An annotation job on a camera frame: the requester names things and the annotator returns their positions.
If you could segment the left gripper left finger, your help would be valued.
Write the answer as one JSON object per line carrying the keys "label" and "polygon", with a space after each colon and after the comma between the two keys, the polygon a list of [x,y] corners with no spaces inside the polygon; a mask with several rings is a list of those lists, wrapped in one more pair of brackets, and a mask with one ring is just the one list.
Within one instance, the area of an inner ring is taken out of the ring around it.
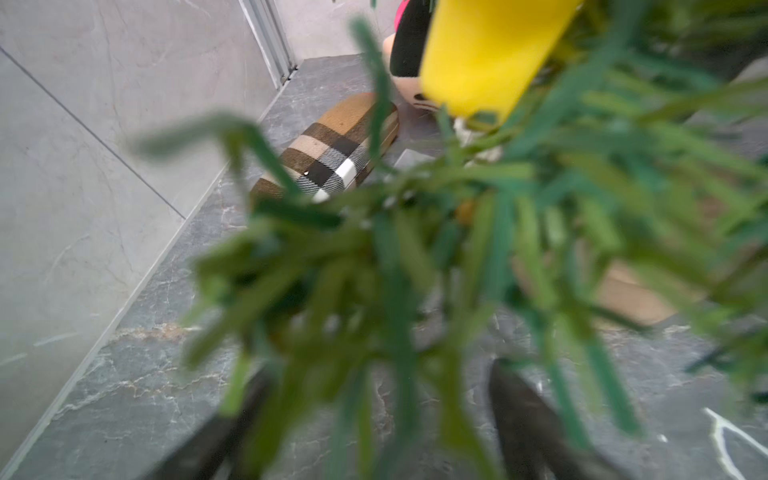
{"label": "left gripper left finger", "polygon": [[256,373],[247,383],[243,403],[234,416],[211,416],[141,479],[213,479],[227,461],[234,465],[272,386],[270,373]]}

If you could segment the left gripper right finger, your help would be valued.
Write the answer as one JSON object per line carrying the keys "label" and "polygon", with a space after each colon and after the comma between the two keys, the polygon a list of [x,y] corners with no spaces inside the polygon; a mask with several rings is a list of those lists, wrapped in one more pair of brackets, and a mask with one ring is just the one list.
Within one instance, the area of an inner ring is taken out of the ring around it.
{"label": "left gripper right finger", "polygon": [[493,361],[488,394],[509,479],[609,480],[630,475],[594,448],[569,443],[562,421],[502,358]]}

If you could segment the green christmas tree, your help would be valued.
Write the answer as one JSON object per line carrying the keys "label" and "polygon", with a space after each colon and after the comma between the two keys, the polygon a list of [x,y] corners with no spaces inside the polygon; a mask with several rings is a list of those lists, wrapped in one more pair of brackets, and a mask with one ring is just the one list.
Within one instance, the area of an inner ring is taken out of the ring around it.
{"label": "green christmas tree", "polygon": [[443,431],[483,460],[458,393],[465,350],[500,306],[517,310],[537,339],[513,368],[558,370],[557,326],[583,346],[618,426],[639,424],[595,327],[639,330],[636,317],[592,293],[616,261],[688,312],[719,340],[708,364],[740,375],[748,398],[767,371],[767,334],[730,334],[724,323],[758,296],[739,291],[767,256],[767,167],[717,146],[683,123],[711,110],[755,116],[748,93],[765,79],[726,84],[686,56],[767,29],[763,1],[591,1],[574,19],[501,122],[488,133],[387,180],[322,202],[289,183],[260,129],[225,114],[137,142],[167,157],[207,138],[233,167],[253,153],[284,187],[254,202],[244,232],[199,260],[202,297],[189,312],[218,319],[189,347],[203,363],[239,341],[246,360],[278,365],[265,409],[244,438],[239,473],[257,479],[284,435],[319,403],[357,424],[363,380],[378,364],[397,383],[395,433],[370,464],[387,478],[420,431],[416,388],[431,381]]}

